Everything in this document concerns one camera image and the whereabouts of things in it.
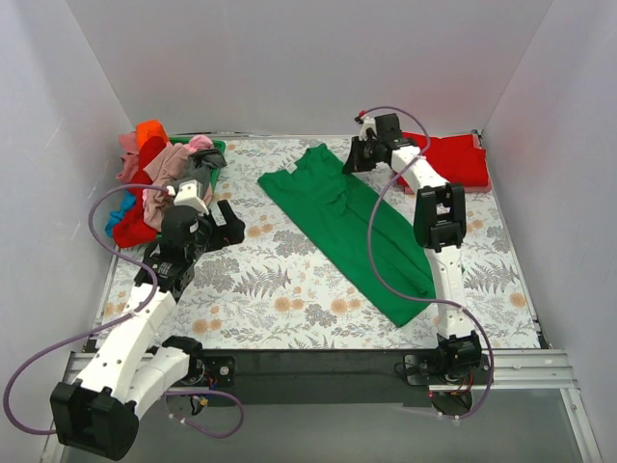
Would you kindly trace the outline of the grey t shirt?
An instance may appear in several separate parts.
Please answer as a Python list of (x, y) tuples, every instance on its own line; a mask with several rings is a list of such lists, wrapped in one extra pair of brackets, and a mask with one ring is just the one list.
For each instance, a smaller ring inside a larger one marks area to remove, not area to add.
[(227, 166), (222, 152), (216, 148), (197, 150), (189, 155), (179, 177), (167, 182), (175, 191), (187, 181), (196, 180), (200, 187), (201, 195), (204, 196), (211, 185), (212, 175)]

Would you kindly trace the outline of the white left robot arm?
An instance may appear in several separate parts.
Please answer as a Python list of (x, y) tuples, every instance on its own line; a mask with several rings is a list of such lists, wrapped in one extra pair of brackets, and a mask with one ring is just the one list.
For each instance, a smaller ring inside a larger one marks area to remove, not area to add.
[(223, 224), (186, 204), (167, 211), (159, 237), (144, 251), (118, 324), (75, 379), (59, 383), (51, 394), (61, 444), (119, 461), (132, 447), (143, 415), (169, 388), (197, 385), (206, 375), (202, 345), (192, 338), (170, 337), (151, 360), (142, 358), (193, 281), (200, 257), (244, 240), (245, 224), (228, 201), (217, 206)]

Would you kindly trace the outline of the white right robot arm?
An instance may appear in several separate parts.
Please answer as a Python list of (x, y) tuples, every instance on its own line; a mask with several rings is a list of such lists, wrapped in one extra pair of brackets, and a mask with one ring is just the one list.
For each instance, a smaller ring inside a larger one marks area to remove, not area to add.
[(426, 137), (426, 145), (420, 148), (403, 135), (399, 111), (393, 107), (389, 110), (376, 117), (366, 111), (356, 116), (361, 130), (352, 138), (342, 173), (370, 172), (385, 163), (395, 172), (387, 187), (402, 177), (416, 193), (414, 234), (428, 260), (434, 284), (435, 297), (427, 302), (437, 306), (439, 317), (435, 358), (417, 361), (416, 371), (454, 384), (471, 378), (482, 363), (481, 331), (469, 314), (464, 293), (465, 190), (438, 174), (426, 160), (430, 138)]

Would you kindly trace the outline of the green laundry basket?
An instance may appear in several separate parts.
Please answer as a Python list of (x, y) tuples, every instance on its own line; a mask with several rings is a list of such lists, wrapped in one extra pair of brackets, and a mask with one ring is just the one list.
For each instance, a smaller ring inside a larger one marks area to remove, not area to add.
[[(214, 143), (205, 135), (196, 135), (185, 144), (172, 144), (168, 142), (167, 146), (145, 167), (145, 172), (153, 180), (153, 185), (166, 187), (167, 182), (173, 181), (179, 177), (190, 154), (197, 150), (212, 148), (216, 148)], [(209, 205), (212, 201), (214, 184), (216, 183), (213, 176), (218, 174), (219, 171), (213, 173), (211, 185), (203, 196), (203, 201), (206, 205)], [(145, 193), (145, 223), (160, 232), (164, 211), (172, 205), (172, 202), (171, 198), (166, 197), (158, 190)]]

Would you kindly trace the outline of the blue t shirt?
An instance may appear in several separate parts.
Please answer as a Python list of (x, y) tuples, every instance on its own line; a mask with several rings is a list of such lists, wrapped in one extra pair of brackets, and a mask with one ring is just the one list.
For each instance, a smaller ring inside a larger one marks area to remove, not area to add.
[(125, 214), (135, 205), (136, 198), (128, 190), (123, 192), (120, 205), (117, 209), (109, 213), (109, 219), (105, 226), (105, 233), (108, 237), (114, 237), (114, 228), (123, 220)]

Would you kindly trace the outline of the aluminium frame rail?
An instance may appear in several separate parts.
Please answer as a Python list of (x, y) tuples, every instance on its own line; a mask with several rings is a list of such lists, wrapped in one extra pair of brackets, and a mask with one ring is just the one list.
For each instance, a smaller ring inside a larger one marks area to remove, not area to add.
[[(85, 352), (72, 355), (62, 382), (70, 383), (74, 380), (90, 362), (98, 348), (89, 344)], [(156, 348), (150, 348), (142, 360), (144, 362), (151, 360)], [(582, 456), (586, 459), (598, 456), (599, 450), (593, 432), (585, 418), (582, 404), (576, 397), (578, 383), (566, 352), (560, 349), (482, 349), (483, 355), (488, 356), (490, 367), (486, 385), (472, 387), (467, 394), (449, 390), (443, 395), (431, 389), (429, 405), (405, 406), (406, 410), (421, 415), (432, 414), (445, 419), (460, 420), (476, 413), (481, 406), (481, 400), (472, 397), (473, 392), (487, 396), (490, 392), (497, 390), (558, 390), (570, 405), (569, 416)], [(212, 386), (208, 388), (208, 391), (221, 398), (234, 396), (216, 391)], [(174, 391), (172, 388), (169, 388), (163, 397), (172, 395), (207, 398), (202, 395), (189, 395)], [(49, 437), (44, 447), (42, 460), (45, 462), (58, 461), (63, 446), (57, 435)]]

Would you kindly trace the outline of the floral patterned table mat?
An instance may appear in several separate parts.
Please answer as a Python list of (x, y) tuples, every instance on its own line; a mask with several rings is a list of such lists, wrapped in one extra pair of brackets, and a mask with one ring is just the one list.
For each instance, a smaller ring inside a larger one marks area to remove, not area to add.
[[(289, 167), (310, 138), (226, 140), (215, 188), (245, 222), (244, 241), (204, 255), (174, 313), (155, 334), (188, 336), (214, 348), (431, 348), (438, 311), (403, 327), (380, 313), (317, 250), (258, 185)], [(495, 196), (467, 196), (464, 288), (469, 309), (497, 349), (536, 348), (536, 314)]]

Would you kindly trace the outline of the orange t shirt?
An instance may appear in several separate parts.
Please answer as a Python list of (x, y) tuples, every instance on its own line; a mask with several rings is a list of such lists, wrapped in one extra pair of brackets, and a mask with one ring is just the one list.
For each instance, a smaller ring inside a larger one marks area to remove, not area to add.
[(151, 138), (161, 138), (165, 143), (169, 142), (169, 136), (163, 124), (158, 120), (149, 120), (137, 123), (135, 126), (136, 143), (139, 149)]

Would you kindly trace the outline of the green t shirt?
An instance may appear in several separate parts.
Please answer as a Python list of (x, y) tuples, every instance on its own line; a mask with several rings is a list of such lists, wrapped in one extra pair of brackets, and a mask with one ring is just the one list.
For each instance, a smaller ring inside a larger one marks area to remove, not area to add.
[(407, 301), (389, 292), (375, 276), (367, 253), (368, 221), (377, 193), (352, 175), (324, 144), (309, 148), (291, 171), (262, 175), (257, 183), (373, 306), (395, 326), (409, 323), (435, 297), (428, 260), (416, 244), (413, 226), (389, 204), (380, 204), (372, 229), (372, 252), (380, 275)]

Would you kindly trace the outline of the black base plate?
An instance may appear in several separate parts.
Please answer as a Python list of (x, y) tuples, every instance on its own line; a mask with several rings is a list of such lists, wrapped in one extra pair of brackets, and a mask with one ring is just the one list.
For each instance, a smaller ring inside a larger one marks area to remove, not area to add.
[(487, 384), (488, 356), (470, 373), (447, 371), (437, 349), (206, 350), (198, 368), (172, 389), (229, 402), (208, 391), (237, 397), (244, 405), (401, 403), (427, 406), (429, 391), (463, 394)]

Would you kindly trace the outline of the crumpled red t shirt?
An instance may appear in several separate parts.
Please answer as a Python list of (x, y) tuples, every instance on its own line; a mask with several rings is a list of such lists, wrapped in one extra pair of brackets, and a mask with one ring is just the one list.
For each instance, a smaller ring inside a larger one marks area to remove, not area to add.
[[(136, 156), (136, 170), (129, 174), (124, 184), (152, 185), (153, 180), (145, 172), (145, 167), (167, 146), (167, 142), (158, 136), (149, 138), (141, 146)], [(157, 231), (148, 226), (144, 220), (143, 193), (151, 192), (151, 189), (130, 187), (127, 192), (135, 199), (125, 213), (122, 220), (113, 228), (113, 238), (121, 248), (131, 248), (140, 244), (148, 243), (155, 239)]]

